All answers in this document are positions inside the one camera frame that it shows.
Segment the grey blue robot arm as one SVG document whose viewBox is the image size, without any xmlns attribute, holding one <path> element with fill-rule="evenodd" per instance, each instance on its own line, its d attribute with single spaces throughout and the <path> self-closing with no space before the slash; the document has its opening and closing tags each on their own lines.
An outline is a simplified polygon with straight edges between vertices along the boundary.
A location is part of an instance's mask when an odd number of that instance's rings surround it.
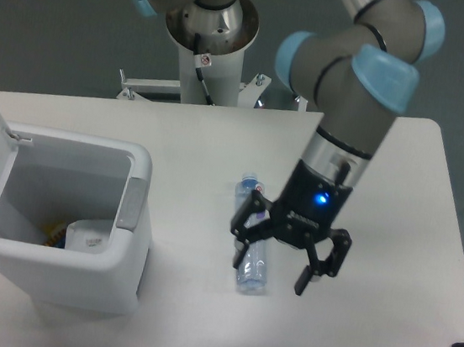
<svg viewBox="0 0 464 347">
<path fill-rule="evenodd" d="M 164 15 L 180 53 L 184 103 L 237 106 L 241 58 L 258 33 L 250 0 L 133 0 L 146 17 Z M 428 1 L 342 0 L 353 25 L 334 36 L 290 34 L 277 50 L 275 71 L 322 119 L 277 200 L 242 194 L 231 221 L 233 265 L 255 264 L 257 245 L 276 239 L 305 250 L 308 264 L 295 292 L 320 276 L 336 276 L 351 247 L 333 222 L 395 118 L 419 84 L 415 65 L 443 45 L 445 21 Z"/>
</svg>

